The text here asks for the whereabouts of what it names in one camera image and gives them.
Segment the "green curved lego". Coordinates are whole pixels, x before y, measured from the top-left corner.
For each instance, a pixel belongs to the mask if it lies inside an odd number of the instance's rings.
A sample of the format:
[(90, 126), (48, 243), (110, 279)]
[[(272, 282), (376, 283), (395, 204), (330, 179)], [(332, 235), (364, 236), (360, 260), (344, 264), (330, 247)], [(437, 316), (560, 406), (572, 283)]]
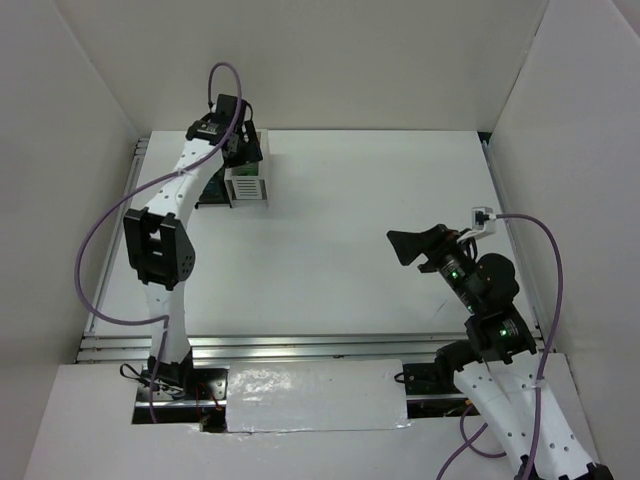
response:
[(255, 177), (258, 176), (260, 172), (260, 163), (249, 163), (234, 169), (234, 176), (250, 176)]

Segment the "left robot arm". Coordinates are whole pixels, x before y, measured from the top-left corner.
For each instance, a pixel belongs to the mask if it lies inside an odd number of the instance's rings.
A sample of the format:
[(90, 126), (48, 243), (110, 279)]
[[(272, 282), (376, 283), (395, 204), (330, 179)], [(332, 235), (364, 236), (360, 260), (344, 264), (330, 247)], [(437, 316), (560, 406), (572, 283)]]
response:
[(186, 392), (193, 384), (185, 322), (185, 286), (196, 262), (189, 218), (216, 173), (262, 160), (252, 106), (220, 94), (209, 113), (187, 129), (172, 177), (143, 207), (124, 215), (129, 264), (144, 285), (149, 315), (160, 320), (151, 327), (147, 360), (156, 388)]

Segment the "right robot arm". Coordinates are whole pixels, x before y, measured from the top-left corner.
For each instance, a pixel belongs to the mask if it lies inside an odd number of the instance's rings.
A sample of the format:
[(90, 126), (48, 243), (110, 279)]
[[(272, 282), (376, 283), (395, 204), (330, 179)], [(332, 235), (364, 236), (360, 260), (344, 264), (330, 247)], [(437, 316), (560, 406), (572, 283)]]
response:
[(387, 233), (402, 265), (424, 256), (419, 271), (439, 273), (470, 314), (466, 339), (439, 349), (429, 364), (435, 383), (467, 397), (515, 478), (611, 478), (580, 444), (545, 379), (548, 356), (514, 304), (520, 287), (513, 262), (498, 253), (478, 255), (470, 234), (443, 224)]

